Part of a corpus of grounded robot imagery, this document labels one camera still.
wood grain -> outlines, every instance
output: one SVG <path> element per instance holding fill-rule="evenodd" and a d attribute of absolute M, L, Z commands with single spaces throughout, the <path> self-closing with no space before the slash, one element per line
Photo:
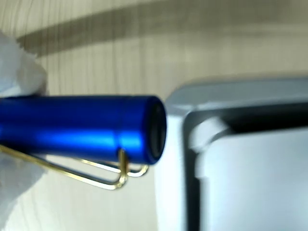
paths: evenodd
<path fill-rule="evenodd" d="M 306 0 L 0 0 L 0 28 L 37 54 L 50 94 L 165 99 L 197 78 L 305 75 L 307 7 Z M 48 172 L 19 199 L 5 230 L 155 231 L 153 169 L 117 192 Z"/>

blue pen cap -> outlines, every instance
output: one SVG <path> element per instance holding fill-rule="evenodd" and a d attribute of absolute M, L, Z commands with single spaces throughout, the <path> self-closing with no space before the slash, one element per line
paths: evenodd
<path fill-rule="evenodd" d="M 155 96 L 44 96 L 0 100 L 0 142 L 33 154 L 154 164 L 166 141 Z"/>

gold pen clip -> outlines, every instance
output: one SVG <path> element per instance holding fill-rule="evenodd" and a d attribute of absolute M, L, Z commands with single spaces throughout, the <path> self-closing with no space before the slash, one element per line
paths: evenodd
<path fill-rule="evenodd" d="M 45 159 L 28 155 L 23 152 L 14 150 L 12 148 L 0 145 L 0 151 L 4 152 L 7 155 L 10 155 L 14 158 L 22 159 L 24 161 L 31 162 L 33 164 L 39 165 L 45 169 L 53 170 L 56 172 L 59 172 L 63 175 L 66 175 L 68 177 L 74 178 L 76 180 L 82 181 L 84 183 L 102 188 L 107 190 L 115 190 L 119 189 L 124 186 L 126 183 L 128 177 L 141 177 L 143 176 L 149 169 L 148 165 L 143 165 L 139 170 L 129 170 L 128 167 L 128 158 L 123 149 L 120 149 L 118 151 L 118 159 L 119 163 L 114 164 L 111 162 L 94 162 L 90 160 L 84 160 L 84 159 L 76 159 L 84 164 L 91 165 L 94 167 L 98 167 L 101 169 L 105 169 L 107 171 L 118 173 L 119 176 L 117 180 L 110 181 L 98 177 L 94 177 L 88 174 L 84 174 L 82 172 L 78 172 L 76 170 L 57 165 L 55 163 L 49 162 Z"/>

white glove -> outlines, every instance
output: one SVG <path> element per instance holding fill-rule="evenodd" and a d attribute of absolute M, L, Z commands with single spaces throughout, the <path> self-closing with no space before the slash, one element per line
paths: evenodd
<path fill-rule="evenodd" d="M 16 41 L 0 31 L 0 97 L 44 91 L 46 72 Z M 43 169 L 0 153 L 0 230 L 19 195 L 42 175 Z"/>

silver casing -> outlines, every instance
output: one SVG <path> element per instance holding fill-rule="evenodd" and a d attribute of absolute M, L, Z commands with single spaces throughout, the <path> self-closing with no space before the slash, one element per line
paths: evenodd
<path fill-rule="evenodd" d="M 198 82 L 166 107 L 160 231 L 308 230 L 308 79 Z"/>

